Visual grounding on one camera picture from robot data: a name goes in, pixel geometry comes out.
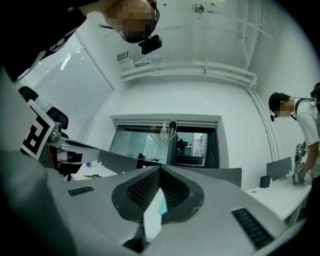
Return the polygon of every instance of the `gray desk divider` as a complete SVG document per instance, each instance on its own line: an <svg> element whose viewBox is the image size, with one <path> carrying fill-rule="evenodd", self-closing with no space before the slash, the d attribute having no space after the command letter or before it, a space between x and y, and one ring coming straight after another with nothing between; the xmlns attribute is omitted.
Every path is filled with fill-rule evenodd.
<svg viewBox="0 0 320 256"><path fill-rule="evenodd" d="M102 150L102 155L99 159L101 164L109 170L122 174L123 172L133 171L137 168L138 159L134 159L128 156L111 153Z"/></svg>
<svg viewBox="0 0 320 256"><path fill-rule="evenodd" d="M241 168L208 169L208 168L182 167L182 166L179 166L179 168L186 169L188 171L192 171L192 172L209 176L212 178L224 180L241 188L241 181L242 181Z"/></svg>
<svg viewBox="0 0 320 256"><path fill-rule="evenodd" d="M291 157L266 164L266 175L270 176L273 181L287 175L289 171L292 171Z"/></svg>

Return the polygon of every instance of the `person's hand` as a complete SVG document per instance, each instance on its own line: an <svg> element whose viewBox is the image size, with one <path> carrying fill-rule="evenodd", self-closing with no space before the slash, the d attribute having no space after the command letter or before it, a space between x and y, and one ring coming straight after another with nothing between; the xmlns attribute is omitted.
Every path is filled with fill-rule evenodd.
<svg viewBox="0 0 320 256"><path fill-rule="evenodd" d="M305 176L306 176L306 175L303 174L302 171L299 172L298 176L299 176L299 180L300 180L301 182L304 182L304 181L305 181Z"/></svg>

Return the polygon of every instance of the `white desk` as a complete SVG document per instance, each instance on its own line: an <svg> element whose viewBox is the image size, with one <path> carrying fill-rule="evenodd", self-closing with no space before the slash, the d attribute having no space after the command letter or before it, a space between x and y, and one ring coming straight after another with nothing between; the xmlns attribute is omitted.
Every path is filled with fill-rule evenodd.
<svg viewBox="0 0 320 256"><path fill-rule="evenodd" d="M294 185L291 176L289 174L286 179L272 182L270 187L256 187L246 191L273 211L280 219L285 220L291 216L290 226L296 222L301 204L311 189L311 185L307 182Z"/></svg>
<svg viewBox="0 0 320 256"><path fill-rule="evenodd" d="M79 181L79 180L90 180L92 178L85 177L84 175L94 175L98 174L101 177L108 177L112 175L117 175L118 173L109 170L105 168L103 165L100 165L96 161L91 163L91 167L86 166L85 163L83 163L78 170L77 173L72 173L71 177L74 181Z"/></svg>

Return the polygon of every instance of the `white ceiling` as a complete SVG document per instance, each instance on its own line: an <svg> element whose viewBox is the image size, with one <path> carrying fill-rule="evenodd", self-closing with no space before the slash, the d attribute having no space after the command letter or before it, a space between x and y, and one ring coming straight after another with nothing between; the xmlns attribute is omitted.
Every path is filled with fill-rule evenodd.
<svg viewBox="0 0 320 256"><path fill-rule="evenodd" d="M162 47L148 55L160 55L166 62L205 61L208 58L210 62L247 69L248 61L242 44L245 25L237 20L246 19L246 1L247 20L259 27L263 0L158 0L160 20L153 34L161 35ZM204 6L204 13L192 11L192 5L196 3ZM105 24L100 14L90 14L88 21L94 24L97 37L114 58L125 51L129 51L135 62L145 57L137 44L123 41L112 30L99 28L99 24ZM257 38L258 31L246 26L244 43L249 59Z"/></svg>

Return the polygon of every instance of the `ceiling light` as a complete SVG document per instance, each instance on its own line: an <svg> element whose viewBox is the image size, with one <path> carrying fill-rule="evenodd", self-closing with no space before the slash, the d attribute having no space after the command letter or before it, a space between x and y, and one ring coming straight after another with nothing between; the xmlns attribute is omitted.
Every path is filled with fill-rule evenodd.
<svg viewBox="0 0 320 256"><path fill-rule="evenodd" d="M192 11L194 11L196 14L202 14L205 11L205 8L202 4L200 3L195 3L191 7Z"/></svg>

